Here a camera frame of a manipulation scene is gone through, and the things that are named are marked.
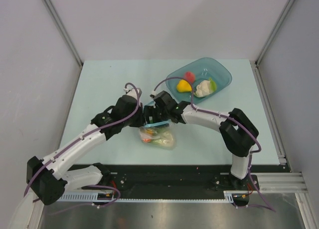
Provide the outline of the orange fake carrot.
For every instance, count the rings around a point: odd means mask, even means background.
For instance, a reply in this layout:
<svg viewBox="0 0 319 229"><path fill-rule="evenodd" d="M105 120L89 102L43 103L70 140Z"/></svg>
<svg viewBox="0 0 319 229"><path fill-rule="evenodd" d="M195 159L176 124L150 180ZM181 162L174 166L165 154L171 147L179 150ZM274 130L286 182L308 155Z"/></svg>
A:
<svg viewBox="0 0 319 229"><path fill-rule="evenodd" d="M145 143L151 142L153 140L153 133L146 130L141 134L141 139Z"/></svg>

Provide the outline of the green fake lettuce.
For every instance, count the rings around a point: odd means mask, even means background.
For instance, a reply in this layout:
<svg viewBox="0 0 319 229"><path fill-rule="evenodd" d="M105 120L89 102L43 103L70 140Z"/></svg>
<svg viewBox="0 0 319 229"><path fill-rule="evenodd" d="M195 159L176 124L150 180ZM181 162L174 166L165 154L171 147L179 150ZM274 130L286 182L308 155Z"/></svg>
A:
<svg viewBox="0 0 319 229"><path fill-rule="evenodd" d="M175 137L171 131L164 131L156 135L150 143L161 148L173 148L175 146Z"/></svg>

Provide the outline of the white fake garlic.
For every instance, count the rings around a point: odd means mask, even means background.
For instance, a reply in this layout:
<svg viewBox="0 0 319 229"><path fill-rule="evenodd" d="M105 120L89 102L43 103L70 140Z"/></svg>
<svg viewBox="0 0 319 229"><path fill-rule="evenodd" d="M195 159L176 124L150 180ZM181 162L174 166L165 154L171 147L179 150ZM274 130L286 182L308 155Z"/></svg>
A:
<svg viewBox="0 0 319 229"><path fill-rule="evenodd" d="M200 84L196 86L196 91L194 95L199 98L206 97L213 93L213 89L211 87L211 81L204 80Z"/></svg>

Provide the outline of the clear zip top bag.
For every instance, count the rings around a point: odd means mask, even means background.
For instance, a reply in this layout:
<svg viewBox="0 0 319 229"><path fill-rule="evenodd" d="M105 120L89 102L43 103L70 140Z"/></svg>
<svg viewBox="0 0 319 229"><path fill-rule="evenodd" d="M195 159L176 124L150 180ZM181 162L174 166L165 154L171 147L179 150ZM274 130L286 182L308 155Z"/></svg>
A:
<svg viewBox="0 0 319 229"><path fill-rule="evenodd" d="M176 137L171 120L155 120L154 116L146 116L148 121L139 127L140 139L143 143L162 149L173 149Z"/></svg>

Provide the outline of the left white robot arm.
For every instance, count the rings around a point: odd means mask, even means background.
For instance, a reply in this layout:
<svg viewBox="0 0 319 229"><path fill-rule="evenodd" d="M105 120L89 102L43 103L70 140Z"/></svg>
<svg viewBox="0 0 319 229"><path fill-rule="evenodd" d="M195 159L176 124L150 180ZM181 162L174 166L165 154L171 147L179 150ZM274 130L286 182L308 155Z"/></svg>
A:
<svg viewBox="0 0 319 229"><path fill-rule="evenodd" d="M120 133L124 127L140 127L144 124L140 92L129 91L114 106L97 114L87 127L71 142L53 153L27 162L26 191L32 190L38 200L48 206L69 190L105 189L114 195L120 193L111 182L111 173L101 163L86 168L70 170L77 160L96 146Z"/></svg>

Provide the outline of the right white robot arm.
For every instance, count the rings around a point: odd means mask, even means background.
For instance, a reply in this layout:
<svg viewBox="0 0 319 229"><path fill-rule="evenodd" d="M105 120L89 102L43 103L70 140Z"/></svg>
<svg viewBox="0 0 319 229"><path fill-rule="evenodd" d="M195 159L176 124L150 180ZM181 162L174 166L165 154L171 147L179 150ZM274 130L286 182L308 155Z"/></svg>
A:
<svg viewBox="0 0 319 229"><path fill-rule="evenodd" d="M254 145L258 145L259 132L242 110L234 108L228 113L202 109L193 100L177 102L162 91L153 96L154 102L144 106L147 123L170 120L173 123L194 124L221 134L226 148L232 154L230 185L241 190L248 184Z"/></svg>

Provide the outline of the red fake pepper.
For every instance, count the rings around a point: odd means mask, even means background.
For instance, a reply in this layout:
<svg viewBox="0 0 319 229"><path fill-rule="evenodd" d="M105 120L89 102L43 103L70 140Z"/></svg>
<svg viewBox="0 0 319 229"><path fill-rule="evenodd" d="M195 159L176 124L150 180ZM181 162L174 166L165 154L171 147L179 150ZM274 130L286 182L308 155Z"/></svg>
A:
<svg viewBox="0 0 319 229"><path fill-rule="evenodd" d="M184 74L184 79L193 84L195 82L195 74L191 71L187 71Z"/></svg>

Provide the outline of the yellow fake lemon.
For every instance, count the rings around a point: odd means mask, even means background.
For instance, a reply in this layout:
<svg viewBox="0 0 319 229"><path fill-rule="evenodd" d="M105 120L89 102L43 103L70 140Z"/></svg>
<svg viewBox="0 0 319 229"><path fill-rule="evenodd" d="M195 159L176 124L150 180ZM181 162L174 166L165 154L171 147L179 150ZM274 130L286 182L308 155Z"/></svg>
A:
<svg viewBox="0 0 319 229"><path fill-rule="evenodd" d="M180 93L191 92L192 85L186 80L180 80L176 86L176 90Z"/></svg>

